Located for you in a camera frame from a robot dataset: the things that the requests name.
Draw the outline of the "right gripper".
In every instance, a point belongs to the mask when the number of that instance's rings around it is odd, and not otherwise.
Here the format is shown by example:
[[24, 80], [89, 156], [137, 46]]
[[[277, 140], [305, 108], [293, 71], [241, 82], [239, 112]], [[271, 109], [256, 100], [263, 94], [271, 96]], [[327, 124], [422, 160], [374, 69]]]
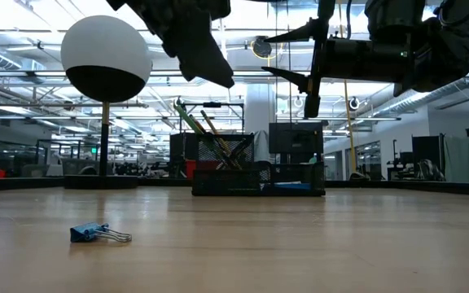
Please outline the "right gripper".
[[406, 35], [399, 41], [369, 41], [350, 37], [330, 37], [329, 20], [334, 14], [334, 1], [321, 1], [318, 4], [318, 18], [312, 19], [292, 31], [268, 37], [267, 43], [307, 42], [314, 39], [313, 60], [309, 76], [272, 67], [262, 67], [264, 71], [281, 77], [306, 93], [304, 117], [318, 116], [320, 87], [323, 77], [356, 79], [364, 81], [393, 82], [399, 78], [398, 65], [404, 67], [408, 60]]

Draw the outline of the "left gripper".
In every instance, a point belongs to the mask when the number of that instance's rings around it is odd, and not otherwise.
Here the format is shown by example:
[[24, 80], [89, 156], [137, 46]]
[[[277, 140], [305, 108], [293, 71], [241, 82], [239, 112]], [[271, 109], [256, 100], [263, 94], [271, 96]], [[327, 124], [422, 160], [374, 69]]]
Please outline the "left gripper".
[[107, 0], [115, 11], [129, 7], [161, 41], [165, 53], [178, 57], [186, 80], [196, 77], [227, 89], [233, 70], [211, 34], [214, 20], [230, 14], [230, 0]]

